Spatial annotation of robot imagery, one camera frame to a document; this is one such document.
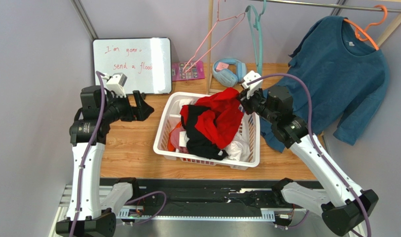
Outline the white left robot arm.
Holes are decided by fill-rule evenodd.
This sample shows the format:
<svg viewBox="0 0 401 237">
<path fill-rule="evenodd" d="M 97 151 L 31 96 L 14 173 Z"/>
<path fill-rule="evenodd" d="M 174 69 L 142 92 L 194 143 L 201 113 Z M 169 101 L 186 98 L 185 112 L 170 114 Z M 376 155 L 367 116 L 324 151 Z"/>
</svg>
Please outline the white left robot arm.
<svg viewBox="0 0 401 237">
<path fill-rule="evenodd" d="M 89 86 L 80 93 L 78 109 L 69 129 L 73 152 L 72 195 L 64 220 L 55 225 L 62 237 L 112 237 L 116 216 L 139 189 L 135 178 L 120 178 L 104 200 L 100 200 L 101 161 L 110 125 L 118 120 L 144 121 L 154 108 L 145 95 L 132 92 L 135 105 L 117 90 Z"/>
</svg>

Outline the red t shirt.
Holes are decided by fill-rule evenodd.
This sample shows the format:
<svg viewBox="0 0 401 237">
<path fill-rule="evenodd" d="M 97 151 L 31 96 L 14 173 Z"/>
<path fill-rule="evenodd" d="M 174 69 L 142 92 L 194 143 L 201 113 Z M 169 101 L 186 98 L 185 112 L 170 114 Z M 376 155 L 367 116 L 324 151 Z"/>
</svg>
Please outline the red t shirt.
<svg viewBox="0 0 401 237">
<path fill-rule="evenodd" d="M 234 88 L 199 98 L 195 108 L 206 108 L 194 125 L 202 135 L 218 148 L 228 146 L 238 132 L 244 113 L 240 111 L 240 102 L 237 99 L 239 92 Z"/>
</svg>

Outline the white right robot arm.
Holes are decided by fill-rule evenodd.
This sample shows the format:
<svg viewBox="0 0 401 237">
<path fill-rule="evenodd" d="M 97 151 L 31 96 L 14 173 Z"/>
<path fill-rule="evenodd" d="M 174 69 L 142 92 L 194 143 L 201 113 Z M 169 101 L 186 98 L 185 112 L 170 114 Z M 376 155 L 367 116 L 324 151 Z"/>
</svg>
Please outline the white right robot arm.
<svg viewBox="0 0 401 237">
<path fill-rule="evenodd" d="M 271 122 L 277 139 L 307 165 L 325 190 L 319 193 L 284 178 L 272 187 L 279 205 L 298 205 L 321 216 L 340 237 L 368 220 L 378 195 L 363 190 L 335 164 L 307 123 L 293 114 L 293 98 L 285 87 L 275 86 L 264 97 L 262 89 L 244 86 L 237 99 L 248 115 L 257 114 Z"/>
</svg>

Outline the teal plastic hanger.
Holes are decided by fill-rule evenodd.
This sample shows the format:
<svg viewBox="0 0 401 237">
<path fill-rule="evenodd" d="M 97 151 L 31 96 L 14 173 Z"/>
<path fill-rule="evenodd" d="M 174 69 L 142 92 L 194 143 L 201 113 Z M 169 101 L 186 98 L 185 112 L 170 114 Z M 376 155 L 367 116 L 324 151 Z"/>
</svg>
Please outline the teal plastic hanger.
<svg viewBox="0 0 401 237">
<path fill-rule="evenodd" d="M 256 71 L 261 75 L 263 70 L 263 37 L 261 17 L 265 13 L 266 7 L 267 1 L 262 0 L 261 12 L 259 12 L 252 4 L 248 5 L 245 10 L 253 42 Z"/>
</svg>

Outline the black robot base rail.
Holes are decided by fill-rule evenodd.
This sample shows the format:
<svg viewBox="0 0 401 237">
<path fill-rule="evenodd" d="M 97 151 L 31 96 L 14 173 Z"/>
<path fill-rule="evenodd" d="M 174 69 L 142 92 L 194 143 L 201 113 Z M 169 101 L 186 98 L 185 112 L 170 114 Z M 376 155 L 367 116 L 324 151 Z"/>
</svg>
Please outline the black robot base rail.
<svg viewBox="0 0 401 237">
<path fill-rule="evenodd" d="M 276 180 L 208 180 L 102 178 L 100 185 L 120 181 L 136 186 L 135 207 L 143 217 L 159 218 L 248 218 L 260 217 L 263 209 L 304 211 L 298 204 L 276 200 L 272 187 Z"/>
</svg>

